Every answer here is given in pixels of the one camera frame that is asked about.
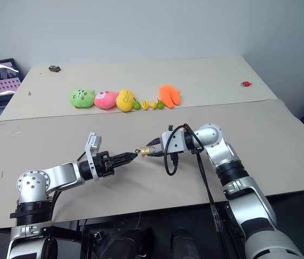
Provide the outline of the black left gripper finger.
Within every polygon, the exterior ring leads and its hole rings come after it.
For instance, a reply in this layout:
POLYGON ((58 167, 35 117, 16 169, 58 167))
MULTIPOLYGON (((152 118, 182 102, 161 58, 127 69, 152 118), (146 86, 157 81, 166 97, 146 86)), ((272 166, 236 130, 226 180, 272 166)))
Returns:
POLYGON ((124 152, 112 157, 113 161, 133 161, 137 157, 136 153, 124 152))
POLYGON ((115 158, 112 160, 112 167, 117 168, 132 162, 135 158, 115 158))

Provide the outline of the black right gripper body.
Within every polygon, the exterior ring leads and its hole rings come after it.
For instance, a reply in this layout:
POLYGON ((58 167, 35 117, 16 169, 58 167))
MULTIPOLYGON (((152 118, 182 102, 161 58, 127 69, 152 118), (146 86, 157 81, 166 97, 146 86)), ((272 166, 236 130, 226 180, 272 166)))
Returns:
POLYGON ((160 150, 157 152, 156 156, 157 157, 164 156, 164 143, 161 137, 157 138, 157 145, 159 146, 160 150))

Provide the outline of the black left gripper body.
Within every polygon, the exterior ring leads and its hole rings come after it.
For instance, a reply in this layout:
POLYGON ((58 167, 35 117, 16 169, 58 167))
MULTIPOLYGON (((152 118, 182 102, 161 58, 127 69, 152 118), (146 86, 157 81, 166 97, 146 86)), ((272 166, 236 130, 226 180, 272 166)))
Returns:
POLYGON ((97 153, 94 159, 95 170, 99 178, 114 175, 114 167, 108 152, 97 153))

